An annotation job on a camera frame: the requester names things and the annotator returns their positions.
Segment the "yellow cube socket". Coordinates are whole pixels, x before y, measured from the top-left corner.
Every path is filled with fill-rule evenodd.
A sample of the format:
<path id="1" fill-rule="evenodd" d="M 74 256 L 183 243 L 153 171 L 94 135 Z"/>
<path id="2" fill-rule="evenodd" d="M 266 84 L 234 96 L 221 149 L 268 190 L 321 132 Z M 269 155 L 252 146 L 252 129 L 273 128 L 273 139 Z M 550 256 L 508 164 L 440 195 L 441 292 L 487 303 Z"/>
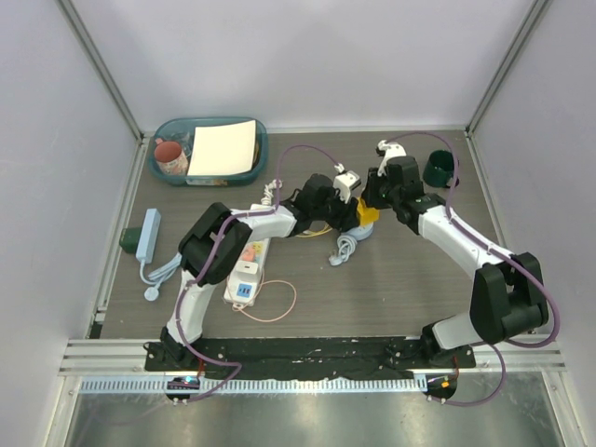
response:
<path id="1" fill-rule="evenodd" d="M 359 226 L 374 224 L 380 219 L 380 210 L 366 205 L 362 197 L 358 198 L 357 215 Z"/>

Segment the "light blue round socket base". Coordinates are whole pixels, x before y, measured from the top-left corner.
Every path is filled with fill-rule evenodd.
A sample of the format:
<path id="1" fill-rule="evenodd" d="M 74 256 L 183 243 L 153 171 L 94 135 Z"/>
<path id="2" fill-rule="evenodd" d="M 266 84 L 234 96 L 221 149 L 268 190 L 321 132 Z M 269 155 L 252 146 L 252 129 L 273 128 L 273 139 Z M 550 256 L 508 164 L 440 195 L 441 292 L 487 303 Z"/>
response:
<path id="1" fill-rule="evenodd" d="M 360 242 L 368 238 L 372 233 L 373 223 L 368 223 L 366 225 L 361 225 L 348 230 L 345 232 L 345 235 L 354 238 L 357 242 Z"/>

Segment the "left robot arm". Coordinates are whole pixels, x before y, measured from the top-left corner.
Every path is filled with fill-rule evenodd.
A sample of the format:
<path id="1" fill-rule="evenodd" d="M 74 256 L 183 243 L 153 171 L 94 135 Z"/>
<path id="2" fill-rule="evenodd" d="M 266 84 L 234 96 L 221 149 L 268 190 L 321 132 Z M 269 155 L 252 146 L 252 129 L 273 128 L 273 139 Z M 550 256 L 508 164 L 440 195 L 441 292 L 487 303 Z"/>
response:
<path id="1" fill-rule="evenodd" d="M 360 178 L 351 170 L 332 179 L 313 174 L 290 197 L 275 196 L 270 205 L 232 210 L 222 202 L 212 203 L 179 244 L 181 288 L 160 334 L 167 362 L 180 372 L 196 365 L 198 349 L 193 342 L 202 336 L 210 297 L 233 271 L 248 243 L 296 237 L 314 222 L 341 232 L 359 226 L 358 200 L 352 195 L 358 186 Z"/>

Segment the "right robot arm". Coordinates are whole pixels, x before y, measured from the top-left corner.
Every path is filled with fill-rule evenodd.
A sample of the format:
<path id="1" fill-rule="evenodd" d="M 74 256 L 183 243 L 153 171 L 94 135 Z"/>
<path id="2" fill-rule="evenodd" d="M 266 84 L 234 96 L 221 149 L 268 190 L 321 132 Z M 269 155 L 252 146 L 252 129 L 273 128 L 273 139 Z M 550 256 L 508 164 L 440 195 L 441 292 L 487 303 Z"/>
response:
<path id="1" fill-rule="evenodd" d="M 549 322 L 541 267 L 529 252 L 514 254 L 459 221 L 443 197 L 428 194 L 412 156 L 393 156 L 367 172 L 365 205 L 391 209 L 400 223 L 435 244 L 472 280 L 469 309 L 426 325 L 420 354 L 433 368 L 468 345 L 494 345 Z"/>

